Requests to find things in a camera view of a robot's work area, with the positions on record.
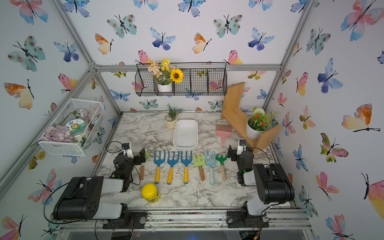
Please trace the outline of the dark green rake wooden handle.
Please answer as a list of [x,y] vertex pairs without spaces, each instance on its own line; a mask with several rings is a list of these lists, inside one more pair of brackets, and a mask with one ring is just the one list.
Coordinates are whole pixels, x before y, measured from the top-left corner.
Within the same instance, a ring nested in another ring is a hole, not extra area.
[[224,165],[224,162],[227,160],[227,155],[217,155],[216,156],[216,160],[220,162],[220,166],[221,166],[221,173],[222,173],[222,179],[225,181],[227,179],[227,176],[226,176],[226,170],[225,170],[225,165]]

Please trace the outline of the white storage box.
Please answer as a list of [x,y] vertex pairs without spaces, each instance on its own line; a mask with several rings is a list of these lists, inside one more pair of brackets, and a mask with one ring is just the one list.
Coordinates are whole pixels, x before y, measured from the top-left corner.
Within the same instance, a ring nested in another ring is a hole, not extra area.
[[173,145],[176,151],[194,151],[199,141],[199,124],[195,120],[179,120],[175,125]]

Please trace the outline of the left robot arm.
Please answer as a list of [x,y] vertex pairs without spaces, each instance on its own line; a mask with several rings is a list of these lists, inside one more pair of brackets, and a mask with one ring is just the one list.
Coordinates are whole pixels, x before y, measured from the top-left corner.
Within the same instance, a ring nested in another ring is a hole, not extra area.
[[50,224],[71,224],[88,220],[105,220],[104,229],[142,229],[145,213],[130,213],[127,204],[111,203],[101,199],[105,194],[124,193],[133,185],[133,170],[147,160],[146,150],[137,155],[130,143],[121,144],[115,157],[114,171],[111,176],[73,177],[64,184],[61,197],[57,201],[51,218],[45,217]]

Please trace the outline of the green hand rake wooden handle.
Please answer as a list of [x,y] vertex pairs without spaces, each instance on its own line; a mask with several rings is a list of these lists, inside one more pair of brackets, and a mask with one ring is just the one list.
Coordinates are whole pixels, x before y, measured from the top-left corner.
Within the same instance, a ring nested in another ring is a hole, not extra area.
[[193,163],[194,163],[195,167],[198,167],[198,169],[199,169],[200,179],[202,181],[204,181],[205,180],[205,174],[204,174],[203,166],[206,165],[205,156],[203,154],[193,155]]

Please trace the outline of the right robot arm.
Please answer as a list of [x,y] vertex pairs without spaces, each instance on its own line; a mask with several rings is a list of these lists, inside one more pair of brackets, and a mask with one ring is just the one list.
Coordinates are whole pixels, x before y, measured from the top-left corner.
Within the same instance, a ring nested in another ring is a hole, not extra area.
[[228,211],[229,228],[260,228],[266,223],[264,214],[271,207],[291,202],[295,190],[281,164],[255,164],[253,148],[245,139],[239,139],[236,150],[229,147],[228,157],[236,162],[238,183],[256,187],[257,195],[246,201],[239,211]]

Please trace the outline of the lime green tool wooden handle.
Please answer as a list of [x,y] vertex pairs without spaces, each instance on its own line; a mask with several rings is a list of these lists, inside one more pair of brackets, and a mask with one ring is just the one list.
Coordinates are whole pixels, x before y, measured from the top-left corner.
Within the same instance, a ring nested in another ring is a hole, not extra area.
[[[150,157],[150,154],[148,152],[145,153],[145,158],[148,159]],[[140,180],[143,181],[145,178],[145,162],[141,164],[140,168]]]

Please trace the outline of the light blue hand rake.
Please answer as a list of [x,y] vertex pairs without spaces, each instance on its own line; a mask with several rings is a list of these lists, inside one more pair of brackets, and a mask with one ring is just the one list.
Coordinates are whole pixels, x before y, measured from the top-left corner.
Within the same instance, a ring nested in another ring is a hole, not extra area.
[[206,165],[210,169],[210,183],[215,185],[214,166],[216,165],[216,153],[214,151],[205,152]]

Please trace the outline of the blue hand rake yellow handle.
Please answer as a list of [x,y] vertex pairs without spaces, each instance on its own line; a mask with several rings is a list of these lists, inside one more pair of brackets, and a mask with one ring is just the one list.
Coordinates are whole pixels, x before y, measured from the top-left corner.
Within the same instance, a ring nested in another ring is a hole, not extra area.
[[185,156],[183,156],[183,152],[181,152],[181,163],[185,166],[184,171],[184,184],[189,183],[189,171],[188,171],[188,165],[193,161],[193,152],[190,151],[190,153],[185,152]]

